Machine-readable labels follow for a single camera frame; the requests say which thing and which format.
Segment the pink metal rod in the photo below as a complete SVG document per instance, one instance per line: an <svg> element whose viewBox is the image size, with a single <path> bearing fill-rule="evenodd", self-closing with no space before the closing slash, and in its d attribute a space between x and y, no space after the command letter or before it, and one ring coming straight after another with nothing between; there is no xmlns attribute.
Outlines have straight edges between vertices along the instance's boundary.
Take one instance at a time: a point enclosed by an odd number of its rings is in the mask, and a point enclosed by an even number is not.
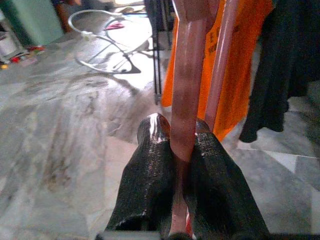
<svg viewBox="0 0 320 240"><path fill-rule="evenodd" d="M215 21L219 0L174 0L177 30L170 146L175 155L176 185L171 233L186 231L183 185L195 145L206 34Z"/></svg>
<svg viewBox="0 0 320 240"><path fill-rule="evenodd" d="M212 81L204 117L204 120L208 124L211 131L214 130L222 84L226 71L229 48L232 42L232 34L237 16L237 6L238 0L226 0L224 5L224 12L212 72Z"/></svg>

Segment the orange shirt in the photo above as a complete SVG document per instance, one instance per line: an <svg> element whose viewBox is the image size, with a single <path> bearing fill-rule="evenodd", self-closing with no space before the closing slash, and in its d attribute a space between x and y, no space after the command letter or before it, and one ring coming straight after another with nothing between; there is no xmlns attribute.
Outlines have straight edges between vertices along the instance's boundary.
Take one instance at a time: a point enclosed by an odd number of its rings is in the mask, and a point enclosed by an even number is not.
<svg viewBox="0 0 320 240"><path fill-rule="evenodd" d="M215 62L225 0L220 0L215 23L206 35L198 117L204 119ZM272 0L239 0L232 43L229 49L213 132L222 139L246 116L249 105L251 59L265 17L272 11ZM176 21L173 34L177 34ZM172 104L176 38L172 43L171 59L167 69L162 105Z"/></svg>

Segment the hanging garment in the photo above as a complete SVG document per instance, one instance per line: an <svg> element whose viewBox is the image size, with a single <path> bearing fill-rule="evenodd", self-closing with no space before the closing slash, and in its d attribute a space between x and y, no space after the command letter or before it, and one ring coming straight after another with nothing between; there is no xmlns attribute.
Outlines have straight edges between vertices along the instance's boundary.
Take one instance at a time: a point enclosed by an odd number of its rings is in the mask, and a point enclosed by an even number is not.
<svg viewBox="0 0 320 240"><path fill-rule="evenodd" d="M206 35L198 105L198 117L200 119L205 117L224 5L225 0L221 0L215 23ZM239 0L232 43L229 49L222 91L214 122L213 132L220 141L247 114L252 53L255 49L257 37L260 35L263 21L272 9L271 0ZM175 40L173 41L171 59L162 94L162 105L164 107L172 104L174 62Z"/></svg>
<svg viewBox="0 0 320 240"><path fill-rule="evenodd" d="M287 99L304 96L308 82L319 79L319 13L319 0L278 0L267 17L241 141L255 141L263 127L282 132Z"/></svg>

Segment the marble floor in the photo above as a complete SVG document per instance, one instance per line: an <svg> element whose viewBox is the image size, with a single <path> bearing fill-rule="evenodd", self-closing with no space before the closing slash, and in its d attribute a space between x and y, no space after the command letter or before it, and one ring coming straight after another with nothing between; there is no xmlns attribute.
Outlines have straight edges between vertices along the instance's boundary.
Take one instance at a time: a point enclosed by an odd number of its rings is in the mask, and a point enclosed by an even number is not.
<svg viewBox="0 0 320 240"><path fill-rule="evenodd" d="M99 14L77 21L97 33L105 24ZM104 74L75 61L80 41L67 34L37 63L0 71L1 240L93 239L111 216L140 121L155 112L170 120L154 104L147 42L130 56L141 73ZM162 56L165 68L169 52ZM245 145L241 122L223 141L271 232L320 233L316 112L294 99L283 133L262 129Z"/></svg>

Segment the white container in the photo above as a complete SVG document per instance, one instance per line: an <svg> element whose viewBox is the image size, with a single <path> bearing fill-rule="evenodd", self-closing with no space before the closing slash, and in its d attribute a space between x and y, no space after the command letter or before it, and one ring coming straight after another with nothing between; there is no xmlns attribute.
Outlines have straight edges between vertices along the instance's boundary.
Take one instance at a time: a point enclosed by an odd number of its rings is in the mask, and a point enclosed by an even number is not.
<svg viewBox="0 0 320 240"><path fill-rule="evenodd" d="M17 51L17 46L9 32L0 32L0 55L9 56Z"/></svg>

